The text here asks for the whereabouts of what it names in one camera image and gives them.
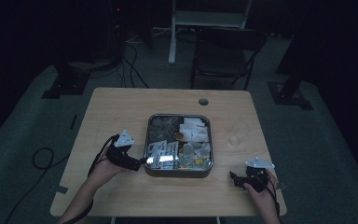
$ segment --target wooden table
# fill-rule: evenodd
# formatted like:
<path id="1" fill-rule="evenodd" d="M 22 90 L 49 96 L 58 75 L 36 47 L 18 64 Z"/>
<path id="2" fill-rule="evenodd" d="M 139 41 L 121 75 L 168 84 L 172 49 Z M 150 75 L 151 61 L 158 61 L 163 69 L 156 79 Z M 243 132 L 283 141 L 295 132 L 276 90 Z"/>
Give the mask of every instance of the wooden table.
<path id="1" fill-rule="evenodd" d="M 200 105 L 206 98 L 208 105 Z M 205 178 L 153 177 L 138 172 L 117 175 L 94 197 L 91 216 L 110 217 L 229 217 L 253 216 L 257 210 L 246 190 L 234 187 L 229 171 L 245 175 L 244 162 L 258 156 L 271 161 L 252 97 L 247 91 L 148 90 L 98 88 L 92 94 L 50 212 L 60 216 L 74 198 L 95 155 L 112 135 L 128 130 L 135 144 L 129 155 L 144 155 L 148 119 L 157 113 L 202 115 L 211 122 L 214 165 Z M 232 124 L 245 121 L 250 133 L 233 147 Z M 281 215 L 287 211 L 277 190 Z"/>

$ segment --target black stand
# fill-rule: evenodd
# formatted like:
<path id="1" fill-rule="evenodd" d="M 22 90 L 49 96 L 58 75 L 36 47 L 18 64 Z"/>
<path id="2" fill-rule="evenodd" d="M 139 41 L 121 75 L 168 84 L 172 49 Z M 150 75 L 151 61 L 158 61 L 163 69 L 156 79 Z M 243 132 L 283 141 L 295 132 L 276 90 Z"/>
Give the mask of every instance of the black stand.
<path id="1" fill-rule="evenodd" d="M 301 79 L 289 77 L 284 84 L 268 82 L 269 90 L 275 105 L 299 105 L 303 110 L 313 110 L 310 101 L 306 100 L 298 88 Z"/>
<path id="2" fill-rule="evenodd" d="M 50 90 L 43 93 L 42 99 L 59 99 L 61 95 L 81 95 L 89 81 L 90 73 L 77 72 L 68 63 L 54 64 L 58 75 Z"/>

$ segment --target gray carpet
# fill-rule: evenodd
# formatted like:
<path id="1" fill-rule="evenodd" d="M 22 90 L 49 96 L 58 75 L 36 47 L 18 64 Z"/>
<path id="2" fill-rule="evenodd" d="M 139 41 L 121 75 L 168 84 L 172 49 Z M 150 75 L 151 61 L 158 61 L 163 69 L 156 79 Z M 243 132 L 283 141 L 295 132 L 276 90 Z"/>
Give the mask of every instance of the gray carpet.
<path id="1" fill-rule="evenodd" d="M 284 82 L 275 74 L 290 40 L 270 37 L 256 58 L 248 91 L 263 128 L 271 158 L 280 181 L 287 188 L 283 196 L 288 212 L 284 223 L 358 223 L 358 166 L 317 89 L 309 83 L 300 86 L 314 110 L 275 105 L 268 81 Z M 153 49 L 132 43 L 138 50 L 135 68 L 150 88 L 189 89 L 189 73 L 194 45 L 178 41 L 175 65 L 168 65 L 169 38 L 155 38 Z M 126 49 L 132 61 L 134 51 Z M 92 91 L 97 87 L 131 87 L 130 68 L 91 74 L 83 95 L 42 100 L 56 77 L 52 67 L 34 79 L 11 116 L 0 129 L 0 223 L 37 181 L 43 170 L 33 167 L 33 154 L 41 147 L 54 150 L 54 162 L 70 153 Z M 144 88 L 133 73 L 136 88 Z M 233 89 L 240 90 L 243 80 Z M 197 89 L 225 89 L 226 83 L 197 81 Z M 73 127 L 74 115 L 77 115 Z M 50 155 L 36 161 L 48 164 Z M 54 198 L 52 186 L 60 182 L 65 162 L 50 169 L 41 182 L 17 207 L 9 223 L 55 223 L 49 213 Z M 91 217 L 90 223 L 106 223 L 109 217 Z M 262 223 L 259 217 L 227 217 L 228 224 Z"/>

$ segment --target human hand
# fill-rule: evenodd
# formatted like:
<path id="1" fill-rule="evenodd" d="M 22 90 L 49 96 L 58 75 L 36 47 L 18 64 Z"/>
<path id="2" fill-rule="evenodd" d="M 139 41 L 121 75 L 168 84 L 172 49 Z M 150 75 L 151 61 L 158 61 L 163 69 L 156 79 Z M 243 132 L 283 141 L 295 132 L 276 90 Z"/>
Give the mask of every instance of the human hand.
<path id="1" fill-rule="evenodd" d="M 269 182 L 267 183 L 267 188 L 274 194 L 275 189 L 277 188 L 278 179 L 273 175 L 269 170 L 266 170 L 268 174 Z M 269 191 L 264 189 L 260 193 L 255 191 L 252 185 L 245 183 L 244 187 L 249 191 L 252 199 L 255 201 L 261 217 L 264 219 L 266 224 L 275 224 L 280 223 L 278 219 L 278 214 L 275 206 L 274 198 L 271 197 Z"/>
<path id="2" fill-rule="evenodd" d="M 105 156 L 106 150 L 107 148 L 105 149 L 100 160 L 95 164 L 94 169 L 86 180 L 87 184 L 93 186 L 96 189 L 106 184 L 110 179 L 113 178 L 113 176 L 127 170 L 123 167 L 116 166 L 111 161 L 109 161 Z"/>

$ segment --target cluttered items in tray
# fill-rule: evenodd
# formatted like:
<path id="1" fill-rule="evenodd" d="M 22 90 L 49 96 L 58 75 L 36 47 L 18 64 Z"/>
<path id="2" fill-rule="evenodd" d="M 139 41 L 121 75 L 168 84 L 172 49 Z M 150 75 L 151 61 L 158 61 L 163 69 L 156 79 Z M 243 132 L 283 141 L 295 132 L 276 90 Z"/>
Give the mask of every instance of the cluttered items in tray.
<path id="1" fill-rule="evenodd" d="M 152 176 L 202 178 L 213 166 L 211 125 L 195 115 L 154 115 L 149 119 L 145 157 Z"/>

